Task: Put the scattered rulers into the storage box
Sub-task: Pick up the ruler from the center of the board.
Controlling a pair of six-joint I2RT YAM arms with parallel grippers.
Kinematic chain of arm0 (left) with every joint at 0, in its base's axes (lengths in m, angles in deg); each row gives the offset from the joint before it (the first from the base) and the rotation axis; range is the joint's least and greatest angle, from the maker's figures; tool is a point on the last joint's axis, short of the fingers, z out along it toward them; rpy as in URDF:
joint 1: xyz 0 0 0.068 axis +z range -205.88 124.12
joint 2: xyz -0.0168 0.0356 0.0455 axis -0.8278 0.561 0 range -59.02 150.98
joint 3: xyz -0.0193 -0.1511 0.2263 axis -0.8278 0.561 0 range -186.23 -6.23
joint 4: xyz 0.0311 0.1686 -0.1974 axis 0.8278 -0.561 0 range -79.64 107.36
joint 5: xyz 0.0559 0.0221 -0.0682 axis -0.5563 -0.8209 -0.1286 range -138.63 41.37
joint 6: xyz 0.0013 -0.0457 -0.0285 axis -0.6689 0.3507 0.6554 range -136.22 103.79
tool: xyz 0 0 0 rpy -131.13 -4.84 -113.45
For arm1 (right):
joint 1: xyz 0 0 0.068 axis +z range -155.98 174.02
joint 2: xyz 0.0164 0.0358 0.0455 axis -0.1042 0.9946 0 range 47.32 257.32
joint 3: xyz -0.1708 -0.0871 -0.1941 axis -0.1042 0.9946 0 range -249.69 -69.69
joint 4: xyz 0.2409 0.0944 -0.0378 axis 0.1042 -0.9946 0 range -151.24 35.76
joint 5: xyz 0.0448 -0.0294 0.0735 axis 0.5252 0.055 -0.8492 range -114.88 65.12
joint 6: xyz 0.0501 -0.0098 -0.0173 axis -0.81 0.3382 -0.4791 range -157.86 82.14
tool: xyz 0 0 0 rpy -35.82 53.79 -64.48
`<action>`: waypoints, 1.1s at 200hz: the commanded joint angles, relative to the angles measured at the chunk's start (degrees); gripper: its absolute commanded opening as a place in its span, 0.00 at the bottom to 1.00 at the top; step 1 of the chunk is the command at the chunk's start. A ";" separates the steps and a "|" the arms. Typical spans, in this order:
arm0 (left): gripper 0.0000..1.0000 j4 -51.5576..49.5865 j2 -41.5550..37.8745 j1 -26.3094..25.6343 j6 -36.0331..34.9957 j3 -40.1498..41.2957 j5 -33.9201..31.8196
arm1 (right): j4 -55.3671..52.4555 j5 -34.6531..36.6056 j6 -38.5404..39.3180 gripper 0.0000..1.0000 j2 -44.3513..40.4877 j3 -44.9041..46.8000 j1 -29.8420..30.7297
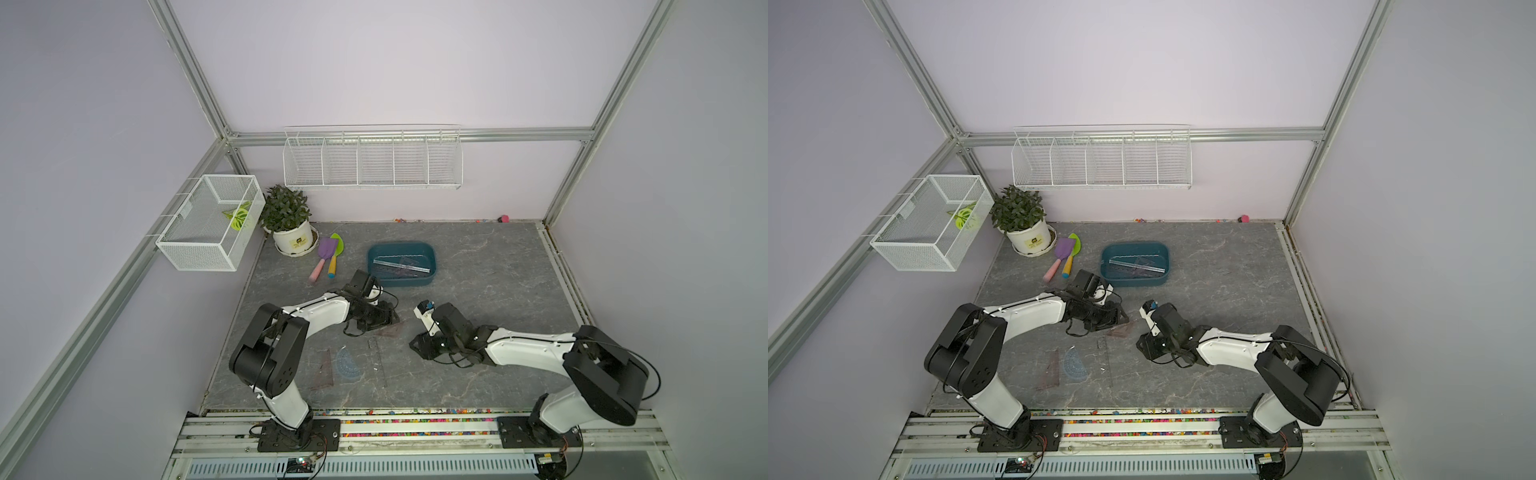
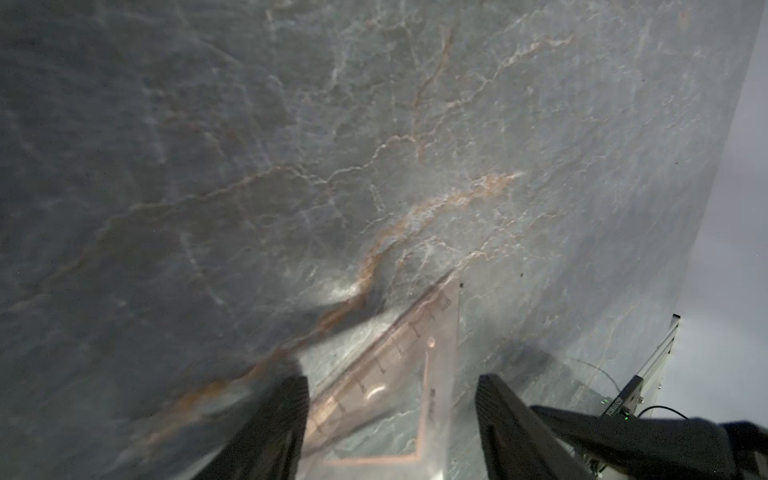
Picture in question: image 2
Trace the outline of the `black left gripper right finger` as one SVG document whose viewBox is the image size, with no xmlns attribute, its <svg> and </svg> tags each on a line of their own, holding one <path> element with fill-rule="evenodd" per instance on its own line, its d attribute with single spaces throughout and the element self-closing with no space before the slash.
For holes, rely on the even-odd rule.
<svg viewBox="0 0 768 480">
<path fill-rule="evenodd" d="M 592 477 L 499 376 L 479 377 L 475 409 L 489 479 Z"/>
</svg>

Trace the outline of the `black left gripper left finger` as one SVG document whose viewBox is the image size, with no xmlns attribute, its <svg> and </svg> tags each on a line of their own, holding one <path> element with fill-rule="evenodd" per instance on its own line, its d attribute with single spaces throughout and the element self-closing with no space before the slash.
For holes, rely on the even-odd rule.
<svg viewBox="0 0 768 480">
<path fill-rule="evenodd" d="M 310 407 L 308 379 L 283 380 L 195 480 L 293 480 Z"/>
</svg>

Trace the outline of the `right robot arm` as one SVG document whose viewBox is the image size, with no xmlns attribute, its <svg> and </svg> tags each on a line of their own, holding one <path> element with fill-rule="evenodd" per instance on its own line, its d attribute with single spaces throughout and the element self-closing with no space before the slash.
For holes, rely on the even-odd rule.
<svg viewBox="0 0 768 480">
<path fill-rule="evenodd" d="M 751 422 L 591 416 L 527 406 L 495 374 L 475 407 L 491 479 L 590 479 L 571 445 L 631 479 L 764 479 L 767 431 Z"/>
</svg>

